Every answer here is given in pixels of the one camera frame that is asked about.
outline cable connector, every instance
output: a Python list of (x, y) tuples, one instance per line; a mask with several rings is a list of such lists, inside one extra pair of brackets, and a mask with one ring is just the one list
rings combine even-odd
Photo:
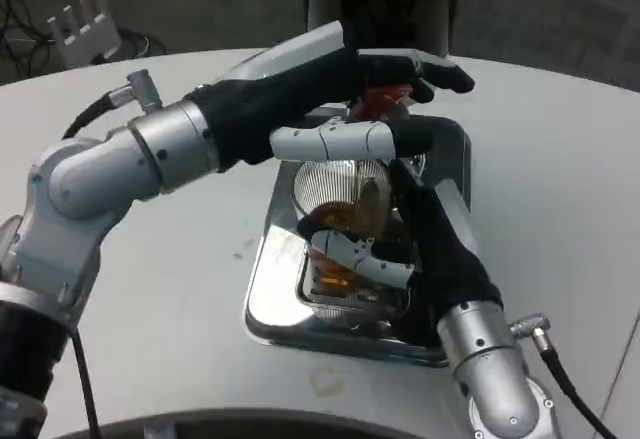
[(107, 92), (82, 111), (62, 138), (68, 139), (75, 136), (80, 129), (87, 127), (105, 112), (118, 109), (133, 101), (138, 102), (145, 114), (162, 109), (160, 94), (147, 69), (132, 72), (127, 79), (129, 82), (126, 85)]

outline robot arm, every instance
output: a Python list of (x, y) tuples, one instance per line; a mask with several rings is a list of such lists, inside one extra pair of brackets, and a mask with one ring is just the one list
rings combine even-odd
[[(431, 135), (419, 121), (345, 124), (331, 119), (316, 129), (295, 128), (326, 102), (351, 100), (369, 87), (396, 83), (411, 84), (419, 101), (431, 100), (432, 85), (460, 93), (473, 88), (471, 78), (447, 60), (414, 50), (358, 51), (345, 41), (340, 24), (332, 23), (254, 56), (173, 105), (160, 108), (154, 102), (157, 107), (147, 107), (146, 115), (112, 131), (104, 142), (69, 138), (46, 151), (29, 171), (24, 216), (0, 228), (0, 397), (11, 406), (0, 408), (0, 426), (10, 435), (37, 437), (53, 366), (77, 327), (99, 270), (100, 244), (134, 200), (224, 172), (240, 160), (392, 160), (426, 152)], [(114, 91), (114, 97), (127, 90)], [(412, 215), (419, 209), (409, 204), (402, 213), (418, 224), (424, 217)], [(311, 242), (324, 243), (327, 251), (353, 250), (351, 243), (341, 246), (316, 234), (324, 232), (316, 231)], [(430, 237), (418, 234), (417, 239), (425, 251), (434, 245)], [(454, 242), (449, 245), (461, 251)], [(380, 266), (371, 254), (358, 264), (367, 271)], [(477, 359), (483, 354), (492, 358), (487, 362), (494, 365), (490, 379), (502, 380), (500, 367), (508, 366), (513, 377), (506, 383), (528, 409), (518, 412), (517, 427), (496, 429), (496, 437), (500, 431), (506, 431), (505, 438), (543, 437), (524, 433), (535, 425), (538, 409), (521, 359), (504, 335), (499, 294), (480, 274), (484, 269), (477, 259), (465, 264), (479, 273), (479, 285), (476, 276), (464, 274), (452, 284), (473, 294), (447, 291), (445, 279), (452, 277), (439, 283), (441, 335), (455, 373), (478, 398), (477, 410), (486, 421), (493, 409), (479, 398), (487, 397), (485, 387), (496, 388), (483, 382)], [(392, 285), (415, 280), (411, 267), (388, 267), (387, 272), (395, 271)], [(458, 309), (467, 312), (458, 314)], [(468, 343), (471, 336), (463, 332), (470, 321), (487, 328), (484, 340), (495, 350)], [(496, 420), (502, 421), (507, 410)]]

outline metal tray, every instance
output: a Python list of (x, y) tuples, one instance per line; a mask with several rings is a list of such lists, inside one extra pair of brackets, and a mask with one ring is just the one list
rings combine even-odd
[[(345, 109), (317, 111), (325, 117), (345, 113)], [(469, 206), (469, 138), (457, 123), (448, 119), (433, 119), (433, 128), (434, 147), (421, 179), (425, 184), (453, 179)], [(338, 328), (317, 318), (313, 309), (300, 300), (297, 288), (306, 270), (307, 245), (291, 232), (297, 224), (291, 184), (298, 167), (297, 163), (285, 162), (278, 171), (245, 301), (245, 322), (250, 333), (257, 341), (268, 344), (430, 367), (445, 366), (446, 359), (439, 347), (404, 342), (386, 322), (350, 330)]]

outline white table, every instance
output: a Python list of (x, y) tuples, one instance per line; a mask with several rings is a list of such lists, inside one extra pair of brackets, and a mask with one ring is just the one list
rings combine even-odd
[[(0, 88), (0, 216), (22, 211), (32, 160), (127, 73), (148, 68), (170, 103), (251, 52), (123, 62)], [(640, 95), (507, 64), (460, 63), (476, 90), (440, 93), (416, 111), (456, 119), (471, 136), (473, 218), (507, 316), (546, 312), (570, 375), (602, 411), (640, 302)], [(128, 106), (87, 133), (102, 137), (135, 114)], [(264, 346), (247, 335), (243, 298), (276, 170), (275, 161), (241, 165), (136, 204), (109, 235), (80, 324), (101, 422), (253, 406), (461, 437), (444, 400), (455, 394), (445, 371)], [(565, 438), (591, 438), (533, 348), (525, 351), (555, 396)], [(310, 384), (317, 374), (342, 381), (342, 394), (317, 397)], [(42, 437), (86, 428), (70, 348), (47, 405)], [(614, 406), (611, 428), (637, 431), (629, 427), (637, 417), (615, 416)]]

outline gray floor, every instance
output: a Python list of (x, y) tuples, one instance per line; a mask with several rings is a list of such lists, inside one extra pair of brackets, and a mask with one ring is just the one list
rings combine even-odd
[[(73, 0), (25, 0), (44, 28)], [(110, 0), (119, 25), (170, 52), (274, 44), (303, 31), (301, 0)], [(640, 0), (462, 0), (453, 53), (640, 91)], [(59, 70), (52, 61), (48, 72)], [(14, 80), (0, 62), (0, 81)]]

